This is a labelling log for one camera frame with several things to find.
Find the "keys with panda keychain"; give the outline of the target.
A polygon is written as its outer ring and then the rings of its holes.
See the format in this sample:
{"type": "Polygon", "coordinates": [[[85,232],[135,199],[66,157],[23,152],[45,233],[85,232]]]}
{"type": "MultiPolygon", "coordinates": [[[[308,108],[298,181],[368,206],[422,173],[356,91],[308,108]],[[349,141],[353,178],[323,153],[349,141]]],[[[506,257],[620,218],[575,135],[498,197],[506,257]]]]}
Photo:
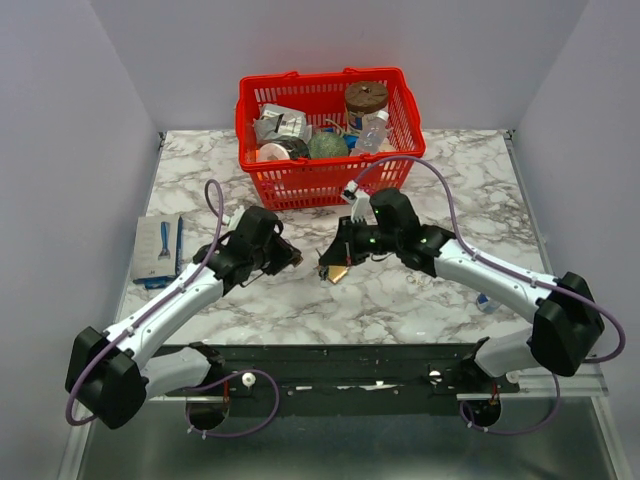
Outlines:
{"type": "Polygon", "coordinates": [[[318,248],[315,249],[318,256],[317,271],[321,281],[329,280],[329,266],[322,263],[322,253],[318,248]]]}

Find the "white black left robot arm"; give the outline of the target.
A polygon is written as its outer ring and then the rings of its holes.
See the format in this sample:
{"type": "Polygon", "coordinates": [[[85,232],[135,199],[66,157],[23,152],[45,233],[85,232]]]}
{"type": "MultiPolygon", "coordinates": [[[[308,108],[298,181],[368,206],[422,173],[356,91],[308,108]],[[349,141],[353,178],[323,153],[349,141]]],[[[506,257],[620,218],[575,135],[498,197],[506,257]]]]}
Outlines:
{"type": "Polygon", "coordinates": [[[82,330],[73,341],[65,380],[68,402],[82,404],[93,419],[117,429],[157,394],[181,388],[214,393],[222,372],[200,348],[182,350],[172,372],[156,353],[196,313],[245,285],[252,273],[274,276],[299,265],[302,253],[284,239],[283,230],[275,213],[251,206],[148,304],[104,331],[82,330]]]}

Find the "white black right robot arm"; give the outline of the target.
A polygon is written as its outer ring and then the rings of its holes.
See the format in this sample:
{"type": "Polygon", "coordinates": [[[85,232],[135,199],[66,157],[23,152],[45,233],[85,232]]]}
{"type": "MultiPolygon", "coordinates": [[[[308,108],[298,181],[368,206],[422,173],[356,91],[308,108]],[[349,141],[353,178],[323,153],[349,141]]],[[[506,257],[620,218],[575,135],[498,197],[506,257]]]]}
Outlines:
{"type": "Polygon", "coordinates": [[[332,267],[393,254],[405,267],[484,293],[528,322],[519,332],[473,346],[459,370],[467,389],[480,392],[508,372],[536,367],[570,377],[602,335],[604,322],[582,277],[537,275],[464,248],[455,233],[421,223],[396,188],[346,199],[352,211],[339,219],[334,240],[319,257],[321,277],[332,267]]]}

